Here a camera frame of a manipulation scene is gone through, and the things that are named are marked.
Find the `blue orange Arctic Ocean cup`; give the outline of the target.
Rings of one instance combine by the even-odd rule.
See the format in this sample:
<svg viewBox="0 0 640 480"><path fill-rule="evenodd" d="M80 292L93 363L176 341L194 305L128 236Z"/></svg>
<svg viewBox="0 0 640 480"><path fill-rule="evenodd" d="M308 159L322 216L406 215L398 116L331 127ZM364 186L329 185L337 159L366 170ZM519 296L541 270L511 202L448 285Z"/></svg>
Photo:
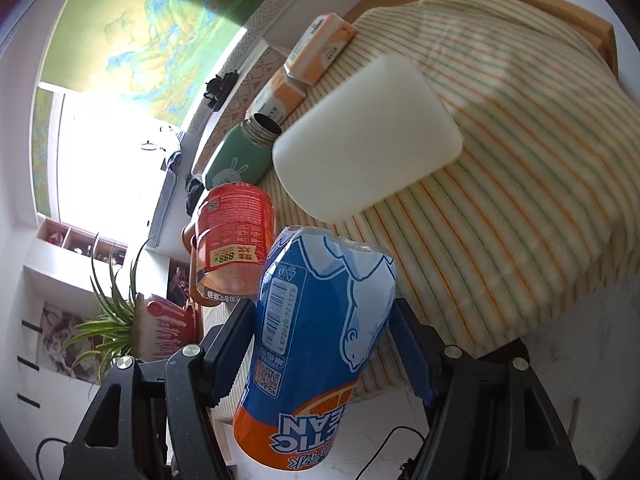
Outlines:
<svg viewBox="0 0 640 480"><path fill-rule="evenodd" d="M233 437L286 471L331 451L396 292L393 256L312 226L288 226L270 249L256 306L250 374Z"/></svg>

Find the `red labelled plastic cup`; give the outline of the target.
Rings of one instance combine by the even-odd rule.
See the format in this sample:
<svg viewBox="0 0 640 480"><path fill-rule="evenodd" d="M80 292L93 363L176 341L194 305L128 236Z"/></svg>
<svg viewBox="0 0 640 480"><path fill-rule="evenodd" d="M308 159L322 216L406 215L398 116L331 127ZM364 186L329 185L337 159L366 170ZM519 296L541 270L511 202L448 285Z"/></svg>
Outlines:
<svg viewBox="0 0 640 480"><path fill-rule="evenodd" d="M216 186L198 207L195 289L218 302L258 294L262 270L276 237L269 195L255 185Z"/></svg>

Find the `white translucent plastic cup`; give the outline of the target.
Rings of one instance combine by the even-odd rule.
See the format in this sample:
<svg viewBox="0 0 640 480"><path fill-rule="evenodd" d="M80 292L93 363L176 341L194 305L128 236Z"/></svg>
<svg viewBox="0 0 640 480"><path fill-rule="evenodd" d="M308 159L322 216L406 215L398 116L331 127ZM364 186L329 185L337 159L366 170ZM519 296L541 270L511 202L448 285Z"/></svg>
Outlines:
<svg viewBox="0 0 640 480"><path fill-rule="evenodd" d="M336 223L454 162L463 136L424 73L377 58L274 144L281 185L312 218Z"/></svg>

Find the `red white flower pot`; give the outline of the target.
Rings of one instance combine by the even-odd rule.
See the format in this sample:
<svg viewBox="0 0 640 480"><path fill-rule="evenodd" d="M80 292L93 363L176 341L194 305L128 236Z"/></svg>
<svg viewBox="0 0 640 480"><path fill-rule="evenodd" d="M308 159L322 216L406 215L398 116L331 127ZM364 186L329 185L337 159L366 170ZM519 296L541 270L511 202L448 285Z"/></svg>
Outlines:
<svg viewBox="0 0 640 480"><path fill-rule="evenodd" d="M201 340L198 312L188 302L180 307L156 296L137 294L132 323L132 355L143 362L170 358L187 344Z"/></svg>

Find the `green spider plant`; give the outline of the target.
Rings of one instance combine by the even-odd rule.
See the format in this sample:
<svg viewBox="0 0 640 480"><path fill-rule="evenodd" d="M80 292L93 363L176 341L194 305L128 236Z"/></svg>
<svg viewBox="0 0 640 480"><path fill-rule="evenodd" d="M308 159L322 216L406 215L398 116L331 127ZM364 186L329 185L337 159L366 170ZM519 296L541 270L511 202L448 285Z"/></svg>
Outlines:
<svg viewBox="0 0 640 480"><path fill-rule="evenodd" d="M96 245L100 240L99 234L93 241L90 252L90 285L93 297L99 307L99 314L92 320L82 322L75 327L76 334L62 345L61 352L65 354L70 347L81 341L89 341L91 348L85 350L73 360L71 368L90 359L99 361L96 372L96 383L102 384L107 373L116 362L124 356L138 356L139 325L141 321L141 307L144 296L138 291L137 272L142 252L149 240L145 240L139 247L134 260L130 262L128 272L128 292L124 295L118 286L118 271L113 263L107 263L108 295L101 286L96 273Z"/></svg>

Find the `striped yellow tablecloth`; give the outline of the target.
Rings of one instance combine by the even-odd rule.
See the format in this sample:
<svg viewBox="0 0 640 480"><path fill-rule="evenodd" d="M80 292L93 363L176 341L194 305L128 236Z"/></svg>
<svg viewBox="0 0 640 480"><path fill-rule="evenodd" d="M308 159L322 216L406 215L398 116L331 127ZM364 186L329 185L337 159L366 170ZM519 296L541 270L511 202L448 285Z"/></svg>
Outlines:
<svg viewBox="0 0 640 480"><path fill-rule="evenodd" d="M482 356L638 272L638 106L574 27L518 0L416 0L355 26L295 116L398 53L463 136L453 164L332 228L394 254L420 321Z"/></svg>

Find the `green thermos bottle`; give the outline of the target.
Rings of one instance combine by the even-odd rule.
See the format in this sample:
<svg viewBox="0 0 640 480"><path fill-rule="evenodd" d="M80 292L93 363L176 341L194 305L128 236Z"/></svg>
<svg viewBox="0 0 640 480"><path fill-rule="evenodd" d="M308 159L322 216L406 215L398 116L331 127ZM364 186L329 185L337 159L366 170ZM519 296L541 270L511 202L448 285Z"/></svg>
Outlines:
<svg viewBox="0 0 640 480"><path fill-rule="evenodd" d="M207 163L203 180L206 190L229 182L257 184L272 165L272 148L281 127L256 113L231 128Z"/></svg>

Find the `black teapot on tray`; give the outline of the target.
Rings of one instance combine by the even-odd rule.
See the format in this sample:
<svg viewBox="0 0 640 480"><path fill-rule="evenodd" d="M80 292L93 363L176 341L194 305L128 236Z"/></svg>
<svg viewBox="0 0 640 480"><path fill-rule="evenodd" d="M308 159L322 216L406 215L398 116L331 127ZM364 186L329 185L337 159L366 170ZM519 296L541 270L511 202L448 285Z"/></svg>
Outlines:
<svg viewBox="0 0 640 480"><path fill-rule="evenodd" d="M206 84L204 99L213 112L218 112L228 100L238 79L239 73L232 70L232 72L217 75Z"/></svg>

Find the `orange white carton box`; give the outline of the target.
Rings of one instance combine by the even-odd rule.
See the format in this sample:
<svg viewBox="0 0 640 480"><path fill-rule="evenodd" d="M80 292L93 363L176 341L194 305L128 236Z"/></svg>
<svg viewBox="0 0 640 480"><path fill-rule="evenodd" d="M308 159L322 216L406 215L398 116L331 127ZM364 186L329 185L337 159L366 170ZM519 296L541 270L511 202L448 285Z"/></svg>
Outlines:
<svg viewBox="0 0 640 480"><path fill-rule="evenodd" d="M245 117L263 114L282 125L303 102L305 96L306 86L288 76L285 69L280 67L255 96L245 112Z"/></svg>

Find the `patterned beige storage box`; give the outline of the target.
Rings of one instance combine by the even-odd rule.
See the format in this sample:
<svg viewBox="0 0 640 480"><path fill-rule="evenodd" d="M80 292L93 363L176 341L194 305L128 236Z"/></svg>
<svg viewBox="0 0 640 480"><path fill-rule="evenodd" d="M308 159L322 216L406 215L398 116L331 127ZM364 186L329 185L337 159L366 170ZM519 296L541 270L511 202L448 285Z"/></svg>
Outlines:
<svg viewBox="0 0 640 480"><path fill-rule="evenodd" d="M290 49L260 40L238 69L239 79L220 110L209 116L191 167L191 174L202 174L210 156L226 133L244 117L250 104L271 76L284 64Z"/></svg>

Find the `landscape painting roller blind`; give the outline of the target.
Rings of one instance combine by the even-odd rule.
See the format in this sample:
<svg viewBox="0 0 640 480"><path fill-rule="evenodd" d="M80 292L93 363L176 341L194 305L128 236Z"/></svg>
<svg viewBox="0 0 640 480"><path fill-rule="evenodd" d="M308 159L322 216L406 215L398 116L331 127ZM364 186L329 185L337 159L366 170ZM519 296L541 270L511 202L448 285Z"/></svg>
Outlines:
<svg viewBox="0 0 640 480"><path fill-rule="evenodd" d="M181 125L265 1L66 0L40 80Z"/></svg>

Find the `orange white tissue pack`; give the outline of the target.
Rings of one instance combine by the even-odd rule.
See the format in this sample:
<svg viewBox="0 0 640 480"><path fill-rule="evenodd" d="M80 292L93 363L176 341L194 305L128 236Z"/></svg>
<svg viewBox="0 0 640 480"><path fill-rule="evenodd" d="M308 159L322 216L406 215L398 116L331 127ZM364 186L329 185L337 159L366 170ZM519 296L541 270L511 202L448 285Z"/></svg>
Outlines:
<svg viewBox="0 0 640 480"><path fill-rule="evenodd" d="M357 29L335 13L319 15L284 63L285 73L303 84L316 84L356 36Z"/></svg>

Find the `white wall shelf unit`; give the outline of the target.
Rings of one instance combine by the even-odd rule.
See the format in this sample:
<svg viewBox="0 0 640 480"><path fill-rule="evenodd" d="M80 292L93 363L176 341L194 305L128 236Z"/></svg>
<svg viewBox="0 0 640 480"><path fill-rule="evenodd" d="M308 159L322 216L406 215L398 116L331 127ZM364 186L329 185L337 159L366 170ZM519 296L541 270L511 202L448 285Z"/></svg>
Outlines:
<svg viewBox="0 0 640 480"><path fill-rule="evenodd" d="M91 280L100 279L108 289L108 268L119 270L125 262L127 247L96 238L90 232L51 218L41 217L35 240L24 263L27 284L42 300L36 324L39 334L34 367L47 370L93 388L98 384L99 356L76 360L94 350L99 337L76 344L67 341L77 335L76 327L96 318L101 308L94 296Z"/></svg>

